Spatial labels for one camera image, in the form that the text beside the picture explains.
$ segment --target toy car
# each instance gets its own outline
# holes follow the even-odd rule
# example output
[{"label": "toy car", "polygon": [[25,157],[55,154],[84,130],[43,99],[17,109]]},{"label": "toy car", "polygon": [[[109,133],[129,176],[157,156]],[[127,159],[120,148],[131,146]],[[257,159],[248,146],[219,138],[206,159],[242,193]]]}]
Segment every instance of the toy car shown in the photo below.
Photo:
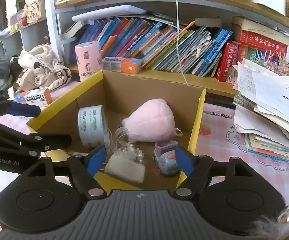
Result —
[{"label": "toy car", "polygon": [[156,143],[153,158],[163,175],[172,176],[180,171],[175,161],[175,149],[177,145],[178,142],[171,140]]}]

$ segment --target pink plush toy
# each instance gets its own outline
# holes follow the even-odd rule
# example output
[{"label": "pink plush toy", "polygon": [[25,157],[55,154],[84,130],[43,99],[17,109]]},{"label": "pink plush toy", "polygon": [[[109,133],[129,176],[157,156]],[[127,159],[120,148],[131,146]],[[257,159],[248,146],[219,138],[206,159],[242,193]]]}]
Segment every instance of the pink plush toy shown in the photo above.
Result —
[{"label": "pink plush toy", "polygon": [[122,121],[131,143],[166,141],[182,136],[174,126],[170,107],[163,99],[152,99],[140,106],[132,115]]}]

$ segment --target toothpaste box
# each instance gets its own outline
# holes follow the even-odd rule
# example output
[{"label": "toothpaste box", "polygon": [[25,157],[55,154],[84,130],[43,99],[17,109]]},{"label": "toothpaste box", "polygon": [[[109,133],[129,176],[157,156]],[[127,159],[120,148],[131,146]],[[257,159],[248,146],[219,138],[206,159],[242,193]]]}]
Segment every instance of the toothpaste box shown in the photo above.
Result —
[{"label": "toothpaste box", "polygon": [[52,103],[48,87],[22,92],[14,97],[18,103],[44,107]]},{"label": "toothpaste box", "polygon": [[127,74],[137,74],[141,70],[141,59],[125,57],[105,57],[103,69]]}]

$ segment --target cord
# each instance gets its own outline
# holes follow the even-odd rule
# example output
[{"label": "cord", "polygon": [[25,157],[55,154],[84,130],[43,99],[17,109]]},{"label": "cord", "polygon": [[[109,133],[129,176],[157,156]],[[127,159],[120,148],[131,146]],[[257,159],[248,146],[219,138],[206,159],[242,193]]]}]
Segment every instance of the cord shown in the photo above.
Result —
[{"label": "cord", "polygon": [[180,61],[180,55],[179,55],[180,32],[179,32],[179,5],[178,5],[178,0],[175,0],[175,3],[176,3],[176,8],[177,8],[177,44],[176,44],[177,57],[178,57],[179,67],[180,67],[183,79],[184,79],[185,83],[187,85],[189,85],[188,82],[187,82],[187,79],[185,78],[185,75],[184,75],[184,72],[183,72],[183,69],[182,69],[182,65],[181,65],[181,61]]}]

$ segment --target silver rivet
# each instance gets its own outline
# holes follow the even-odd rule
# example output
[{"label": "silver rivet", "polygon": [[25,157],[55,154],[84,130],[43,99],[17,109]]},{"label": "silver rivet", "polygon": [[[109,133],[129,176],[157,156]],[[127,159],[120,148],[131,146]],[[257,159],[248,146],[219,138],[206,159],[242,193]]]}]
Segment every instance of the silver rivet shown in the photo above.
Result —
[{"label": "silver rivet", "polygon": [[93,197],[101,196],[103,193],[104,191],[100,188],[92,188],[91,190],[88,191],[88,194]]},{"label": "silver rivet", "polygon": [[36,153],[35,151],[29,151],[29,154],[30,154],[31,156],[36,156],[36,155],[37,155],[37,153]]},{"label": "silver rivet", "polygon": [[183,187],[183,188],[178,188],[176,190],[176,193],[179,196],[189,196],[189,195],[191,195],[192,191],[188,188]]}]

